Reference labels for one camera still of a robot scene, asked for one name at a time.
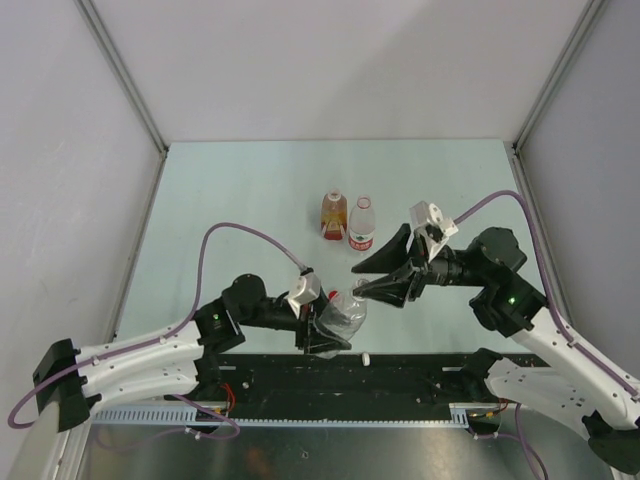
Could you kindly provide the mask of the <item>clear plastic bottle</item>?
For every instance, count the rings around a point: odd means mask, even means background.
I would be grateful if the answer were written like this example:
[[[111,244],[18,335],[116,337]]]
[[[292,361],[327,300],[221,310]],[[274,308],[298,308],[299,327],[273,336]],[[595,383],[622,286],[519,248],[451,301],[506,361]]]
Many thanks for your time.
[[[367,300],[354,296],[352,290],[353,287],[338,291],[338,295],[332,300],[329,300],[328,305],[316,319],[350,343],[364,324],[367,316]],[[315,356],[322,359],[331,359],[336,355]]]

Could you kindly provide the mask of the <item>amber tea bottle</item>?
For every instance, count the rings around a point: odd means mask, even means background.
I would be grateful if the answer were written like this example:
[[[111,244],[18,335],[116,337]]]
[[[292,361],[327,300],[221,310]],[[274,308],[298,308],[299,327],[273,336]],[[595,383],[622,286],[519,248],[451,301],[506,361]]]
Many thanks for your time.
[[[347,199],[339,189],[329,191],[321,204],[321,236],[341,241],[347,233]]]

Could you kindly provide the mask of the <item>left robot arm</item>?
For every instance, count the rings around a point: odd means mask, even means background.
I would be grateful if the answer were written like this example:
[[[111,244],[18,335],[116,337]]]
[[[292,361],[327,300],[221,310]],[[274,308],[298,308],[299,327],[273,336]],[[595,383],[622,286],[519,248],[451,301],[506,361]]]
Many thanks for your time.
[[[217,357],[244,342],[242,327],[292,332],[303,353],[332,357],[350,349],[362,318],[345,294],[327,295],[313,272],[278,297],[268,296],[260,277],[244,274],[185,323],[97,346],[54,343],[33,374],[37,408],[56,404],[64,432],[140,400],[174,394],[207,400],[221,387]]]

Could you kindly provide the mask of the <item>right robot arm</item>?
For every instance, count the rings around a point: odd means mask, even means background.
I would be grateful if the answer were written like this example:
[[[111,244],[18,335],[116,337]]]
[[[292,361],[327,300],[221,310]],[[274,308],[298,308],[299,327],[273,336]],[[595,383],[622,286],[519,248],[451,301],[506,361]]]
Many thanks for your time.
[[[473,401],[490,395],[513,400],[566,426],[585,439],[610,467],[639,472],[639,381],[563,319],[550,297],[518,271],[527,257],[513,232],[490,227],[464,250],[430,252],[428,236],[402,225],[379,251],[353,267],[376,280],[361,296],[401,308],[428,285],[476,287],[469,306],[487,330],[535,354],[551,374],[529,372],[504,355],[478,350],[461,376]]]

